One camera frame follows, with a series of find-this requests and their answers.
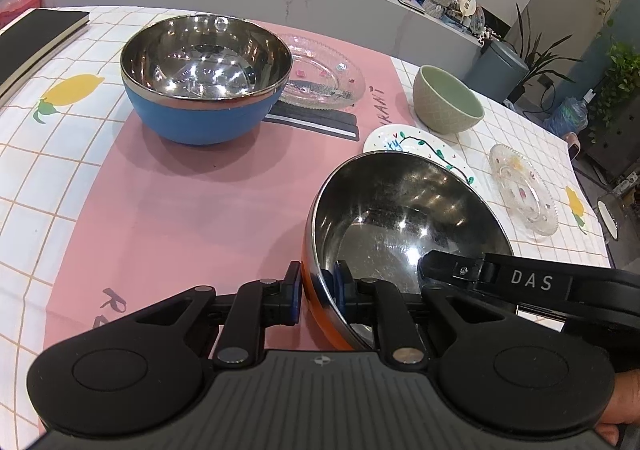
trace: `pink placemat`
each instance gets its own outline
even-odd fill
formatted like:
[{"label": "pink placemat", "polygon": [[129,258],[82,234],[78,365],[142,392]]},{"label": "pink placemat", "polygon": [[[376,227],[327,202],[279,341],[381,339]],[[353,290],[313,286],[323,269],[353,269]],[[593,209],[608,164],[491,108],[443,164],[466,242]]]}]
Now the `pink placemat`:
[{"label": "pink placemat", "polygon": [[[233,293],[283,278],[300,260],[313,198],[340,163],[386,123],[411,123],[389,57],[284,26],[356,63],[365,96],[345,109],[359,141],[261,123],[229,143],[193,148],[162,140],[132,113],[104,161],[66,250],[49,305],[44,346],[199,284]],[[268,329],[267,346],[327,348],[303,307],[295,328]]]}]

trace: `silver bolt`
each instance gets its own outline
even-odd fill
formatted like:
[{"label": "silver bolt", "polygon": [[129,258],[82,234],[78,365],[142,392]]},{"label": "silver bolt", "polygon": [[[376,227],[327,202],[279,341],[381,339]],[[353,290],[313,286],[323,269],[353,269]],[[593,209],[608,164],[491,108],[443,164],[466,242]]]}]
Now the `silver bolt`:
[{"label": "silver bolt", "polygon": [[401,364],[419,364],[424,358],[424,353],[413,347],[400,347],[394,351],[393,357]]},{"label": "silver bolt", "polygon": [[242,347],[225,347],[218,353],[218,359],[226,364],[241,364],[249,357]]}]

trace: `trash can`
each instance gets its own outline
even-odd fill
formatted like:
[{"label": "trash can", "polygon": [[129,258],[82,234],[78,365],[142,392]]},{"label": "trash can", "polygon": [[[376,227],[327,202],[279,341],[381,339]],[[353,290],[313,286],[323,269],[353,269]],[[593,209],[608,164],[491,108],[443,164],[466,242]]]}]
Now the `trash can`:
[{"label": "trash can", "polygon": [[465,77],[464,83],[501,104],[528,72],[524,60],[509,44],[492,40]]}]

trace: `finger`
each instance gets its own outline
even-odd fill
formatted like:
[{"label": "finger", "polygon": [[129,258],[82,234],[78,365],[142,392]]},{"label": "finger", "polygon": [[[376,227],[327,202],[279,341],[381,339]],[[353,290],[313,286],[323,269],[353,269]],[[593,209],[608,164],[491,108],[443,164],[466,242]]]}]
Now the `finger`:
[{"label": "finger", "polygon": [[640,424],[640,370],[616,374],[613,396],[600,418],[605,424]]},{"label": "finger", "polygon": [[618,427],[616,425],[600,424],[596,426],[595,431],[601,438],[604,439],[604,441],[609,443],[611,446],[615,446],[618,444],[620,432],[618,431]]}]

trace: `black notebook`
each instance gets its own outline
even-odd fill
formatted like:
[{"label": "black notebook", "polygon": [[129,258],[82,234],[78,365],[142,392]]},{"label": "black notebook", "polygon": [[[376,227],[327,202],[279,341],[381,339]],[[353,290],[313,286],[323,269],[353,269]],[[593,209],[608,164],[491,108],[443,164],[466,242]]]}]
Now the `black notebook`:
[{"label": "black notebook", "polygon": [[88,22],[86,11],[39,9],[0,33],[0,105],[41,59]]}]

